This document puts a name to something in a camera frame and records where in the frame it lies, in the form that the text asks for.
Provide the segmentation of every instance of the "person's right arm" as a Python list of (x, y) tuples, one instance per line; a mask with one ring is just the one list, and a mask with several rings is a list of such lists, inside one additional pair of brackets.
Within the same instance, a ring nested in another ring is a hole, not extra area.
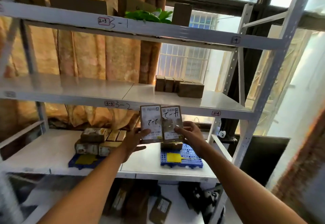
[(175, 128), (175, 131), (181, 133), (196, 154), (208, 163), (244, 224), (307, 224), (290, 207), (208, 144), (193, 122), (185, 121), (183, 125), (184, 129)]

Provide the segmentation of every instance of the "forearm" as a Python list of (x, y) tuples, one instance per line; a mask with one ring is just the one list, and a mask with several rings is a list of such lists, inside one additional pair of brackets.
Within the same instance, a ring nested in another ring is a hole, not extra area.
[(38, 223), (98, 223), (124, 158), (122, 148), (114, 150)]
[(306, 224), (292, 209), (261, 184), (206, 144), (202, 158), (222, 183), (238, 216), (245, 223)]

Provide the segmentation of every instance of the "storage rack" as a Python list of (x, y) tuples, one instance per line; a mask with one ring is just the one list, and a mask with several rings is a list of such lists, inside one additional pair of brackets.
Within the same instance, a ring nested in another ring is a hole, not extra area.
[[(133, 110), (139, 110), (140, 105), (177, 104), (181, 106), (183, 114), (215, 117), (208, 141), (211, 143), (216, 140), (220, 152), (234, 165), (240, 166), (306, 3), (307, 0), (292, 0), (286, 12), (250, 23), (252, 5), (247, 4), (242, 13), (238, 32), (229, 33), (1, 0), (0, 15), (12, 17), (13, 20), (0, 58), (0, 75), (3, 76), (18, 30), (22, 36), (30, 75), (2, 78), (0, 98), (35, 101), (40, 120), (1, 142), (0, 148), (37, 126), (41, 126), (42, 131), (40, 137), (0, 163), (0, 193), (12, 222), (22, 223), (23, 216), (6, 173), (87, 175), (90, 172), (89, 169), (79, 171), (68, 168), (68, 161), (74, 154), (72, 143), (79, 137), (80, 132), (49, 129), (43, 102)], [(281, 18), (284, 18), (284, 22), (279, 38), (246, 35), (246, 29), (250, 26)], [(188, 99), (172, 93), (155, 93), (154, 86), (151, 85), (38, 74), (29, 25), (232, 51), (224, 91), (223, 93), (205, 91), (202, 99)], [(243, 48), (271, 50), (267, 74), (252, 110), (245, 108)], [(239, 103), (226, 96), (237, 62)], [(220, 118), (240, 120), (240, 140), (233, 157), (217, 139), (215, 124), (218, 124)], [(117, 177), (217, 182), (217, 178), (205, 162), (202, 169), (168, 169), (160, 167), (159, 154), (158, 144), (150, 144), (145, 151), (133, 153), (129, 160), (121, 165)], [(217, 222), (226, 200), (227, 195), (222, 192), (210, 223)]]

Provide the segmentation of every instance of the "person's left hand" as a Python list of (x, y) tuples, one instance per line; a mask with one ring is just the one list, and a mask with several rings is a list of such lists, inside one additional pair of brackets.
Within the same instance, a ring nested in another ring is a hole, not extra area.
[(132, 131), (126, 134), (122, 144), (119, 146), (125, 152), (124, 163), (129, 159), (130, 155), (135, 151), (144, 150), (146, 146), (137, 146), (140, 143), (140, 139), (150, 133), (150, 129), (140, 131), (140, 128), (134, 128)]

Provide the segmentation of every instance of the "hand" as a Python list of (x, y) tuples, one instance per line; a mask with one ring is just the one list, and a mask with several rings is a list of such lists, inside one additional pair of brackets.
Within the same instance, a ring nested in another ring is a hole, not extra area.
[(150, 129), (145, 129), (140, 131), (140, 128), (135, 128), (126, 134), (122, 144), (119, 146), (125, 152), (125, 158), (123, 162), (125, 163), (130, 155), (135, 151), (144, 150), (146, 146), (137, 146), (140, 143), (140, 139), (150, 133)]
[(208, 146), (208, 143), (197, 125), (192, 121), (184, 121), (183, 128), (176, 127), (175, 132), (182, 134), (187, 139), (185, 143), (191, 146), (199, 157), (203, 156), (204, 147)]

